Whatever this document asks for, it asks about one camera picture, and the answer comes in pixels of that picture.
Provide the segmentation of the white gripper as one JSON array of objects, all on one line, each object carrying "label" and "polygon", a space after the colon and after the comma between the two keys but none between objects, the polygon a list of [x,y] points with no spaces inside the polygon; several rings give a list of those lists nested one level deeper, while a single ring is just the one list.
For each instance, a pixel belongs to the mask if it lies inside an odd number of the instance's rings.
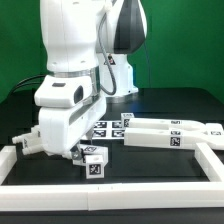
[{"label": "white gripper", "polygon": [[39,126],[44,151],[56,155],[70,151],[73,160],[80,160],[82,153],[77,143],[105,112],[104,96],[91,104],[79,103],[69,109],[41,108]]}]

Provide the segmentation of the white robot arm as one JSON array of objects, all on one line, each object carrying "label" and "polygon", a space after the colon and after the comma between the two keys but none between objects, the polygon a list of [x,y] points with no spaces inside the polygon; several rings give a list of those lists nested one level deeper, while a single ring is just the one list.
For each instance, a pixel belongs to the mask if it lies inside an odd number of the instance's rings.
[{"label": "white robot arm", "polygon": [[35,93],[43,150],[67,155],[106,112],[108,56],[135,52],[147,35],[140,0],[40,0],[47,75]]}]

